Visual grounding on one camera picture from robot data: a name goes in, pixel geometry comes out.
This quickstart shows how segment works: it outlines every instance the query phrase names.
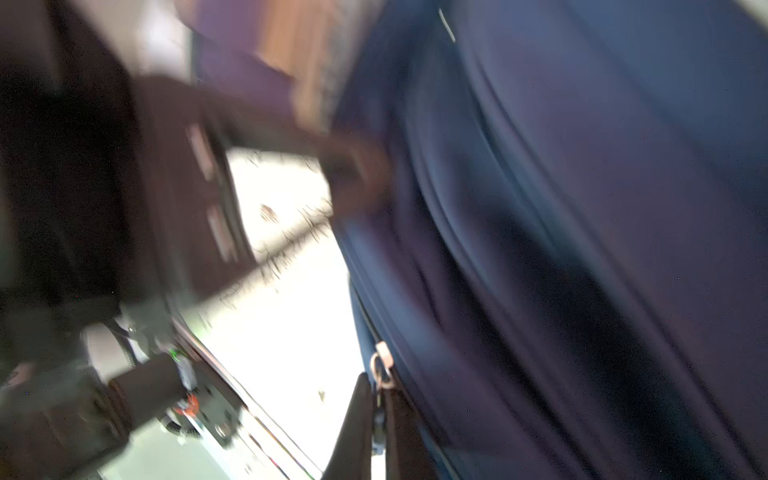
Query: metal ring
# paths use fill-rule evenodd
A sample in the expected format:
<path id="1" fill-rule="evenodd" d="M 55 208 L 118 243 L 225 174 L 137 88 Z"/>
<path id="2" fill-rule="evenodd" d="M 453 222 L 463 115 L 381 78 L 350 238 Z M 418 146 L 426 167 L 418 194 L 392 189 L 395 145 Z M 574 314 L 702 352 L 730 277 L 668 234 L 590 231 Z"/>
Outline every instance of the metal ring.
<path id="1" fill-rule="evenodd" d="M 388 368 L 386 368 L 386 365 L 382 364 L 384 367 L 384 372 L 387 375 L 387 380 L 385 381 L 382 377 L 382 373 L 379 369 L 376 368 L 376 359 L 379 358 L 379 353 L 374 352 L 373 355 L 371 355 L 371 373 L 373 374 L 373 380 L 376 382 L 376 389 L 378 390 L 390 390 L 395 388 L 395 380 L 392 377 L 392 372 L 389 371 Z"/>

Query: cable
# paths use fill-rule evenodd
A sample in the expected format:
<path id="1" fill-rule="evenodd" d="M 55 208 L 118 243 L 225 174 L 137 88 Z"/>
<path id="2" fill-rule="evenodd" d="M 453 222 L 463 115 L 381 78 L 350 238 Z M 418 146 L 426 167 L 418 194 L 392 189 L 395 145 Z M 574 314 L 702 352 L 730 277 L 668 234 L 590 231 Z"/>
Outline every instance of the cable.
<path id="1" fill-rule="evenodd" d="M 105 320 L 104 326 L 106 326 L 109 329 L 114 339 L 118 341 L 120 350 L 123 351 L 123 355 L 125 355 L 125 358 L 128 360 L 128 363 L 131 364 L 131 368 L 138 365 L 139 361 L 136 358 L 134 347 L 131 346 L 131 341 L 129 340 L 130 336 L 128 335 L 128 332 L 122 329 L 114 319 Z"/>
<path id="2" fill-rule="evenodd" d="M 168 432 L 180 437 L 189 437 L 191 439 L 200 438 L 200 432 L 190 424 L 190 427 L 184 428 L 176 423 L 167 413 L 157 417 L 157 420 Z"/>

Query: bag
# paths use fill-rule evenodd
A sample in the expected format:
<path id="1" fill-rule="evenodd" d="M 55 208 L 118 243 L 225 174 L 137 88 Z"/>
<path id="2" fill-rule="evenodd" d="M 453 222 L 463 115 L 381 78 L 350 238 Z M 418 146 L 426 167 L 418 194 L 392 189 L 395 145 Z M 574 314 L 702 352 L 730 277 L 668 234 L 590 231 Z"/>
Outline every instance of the bag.
<path id="1" fill-rule="evenodd" d="M 725 0 L 385 7 L 335 128 L 393 199 L 335 233 L 460 478 L 764 475 L 766 54 Z"/>

